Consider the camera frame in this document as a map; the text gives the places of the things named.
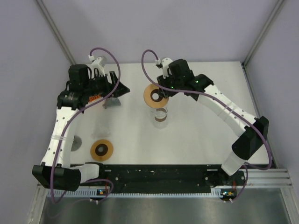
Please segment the wooden rimmed glass dripper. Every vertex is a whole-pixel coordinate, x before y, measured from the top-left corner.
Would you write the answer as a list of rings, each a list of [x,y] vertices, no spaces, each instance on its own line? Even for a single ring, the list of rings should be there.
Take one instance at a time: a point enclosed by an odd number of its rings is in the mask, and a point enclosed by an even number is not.
[[[150,84],[145,88],[143,99],[147,106],[158,109],[167,105],[169,99],[161,97],[158,93],[159,88],[154,84]]]

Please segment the glass carafe with wooden collar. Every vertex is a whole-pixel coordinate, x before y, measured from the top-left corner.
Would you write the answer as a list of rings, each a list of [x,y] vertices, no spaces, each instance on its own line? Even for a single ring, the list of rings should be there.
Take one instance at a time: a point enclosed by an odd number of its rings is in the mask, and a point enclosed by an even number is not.
[[[168,124],[168,109],[167,107],[152,108],[151,121],[154,127],[163,129]]]

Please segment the orange white coffee filter bag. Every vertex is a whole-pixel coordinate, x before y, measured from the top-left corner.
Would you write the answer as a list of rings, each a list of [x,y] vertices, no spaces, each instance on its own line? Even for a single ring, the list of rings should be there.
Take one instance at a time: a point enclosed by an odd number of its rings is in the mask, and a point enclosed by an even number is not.
[[[97,99],[101,99],[101,95],[94,95],[94,96],[89,97],[89,101],[88,102],[91,103],[91,102],[93,102],[93,101],[95,101]]]

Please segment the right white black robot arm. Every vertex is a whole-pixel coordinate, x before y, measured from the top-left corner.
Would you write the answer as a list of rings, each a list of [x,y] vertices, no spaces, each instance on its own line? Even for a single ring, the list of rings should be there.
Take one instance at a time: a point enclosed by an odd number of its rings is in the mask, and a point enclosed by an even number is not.
[[[235,172],[247,162],[264,144],[267,138],[269,121],[245,112],[228,99],[204,74],[194,75],[185,59],[157,59],[156,66],[163,70],[157,77],[161,86],[160,95],[169,98],[183,90],[186,96],[213,111],[236,134],[237,140],[232,144],[232,151],[221,165],[218,179],[228,185],[235,179]]]

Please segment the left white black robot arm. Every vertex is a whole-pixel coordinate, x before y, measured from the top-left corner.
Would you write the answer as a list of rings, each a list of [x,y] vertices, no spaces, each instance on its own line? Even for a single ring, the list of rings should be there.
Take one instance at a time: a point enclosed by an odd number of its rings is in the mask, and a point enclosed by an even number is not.
[[[71,166],[76,128],[90,98],[118,98],[129,93],[130,89],[119,81],[114,71],[101,76],[98,68],[75,64],[69,67],[68,74],[66,88],[57,97],[56,122],[48,149],[41,163],[33,166],[32,175],[45,188],[76,191],[88,180],[101,185],[106,179],[100,163]]]

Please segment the grey metal cone filter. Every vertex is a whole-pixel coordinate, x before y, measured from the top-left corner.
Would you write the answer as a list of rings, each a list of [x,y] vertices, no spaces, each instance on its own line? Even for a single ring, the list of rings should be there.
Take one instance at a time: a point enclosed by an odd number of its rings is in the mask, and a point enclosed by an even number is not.
[[[102,106],[104,109],[108,109],[111,107],[121,106],[121,102],[118,98],[108,98],[105,100]]]

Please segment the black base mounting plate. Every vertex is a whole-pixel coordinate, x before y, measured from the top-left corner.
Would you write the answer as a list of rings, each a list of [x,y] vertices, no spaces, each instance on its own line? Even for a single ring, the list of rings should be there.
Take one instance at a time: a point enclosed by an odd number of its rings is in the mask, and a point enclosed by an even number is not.
[[[116,193],[207,193],[213,187],[242,187],[246,172],[227,175],[220,165],[103,165],[99,180],[85,186],[105,186]]]

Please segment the aluminium frame rail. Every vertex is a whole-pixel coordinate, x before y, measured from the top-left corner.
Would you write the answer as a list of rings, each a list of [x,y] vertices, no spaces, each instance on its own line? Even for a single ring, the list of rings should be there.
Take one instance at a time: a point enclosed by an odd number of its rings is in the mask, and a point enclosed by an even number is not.
[[[292,186],[286,169],[249,170],[247,187],[252,188],[288,188]]]

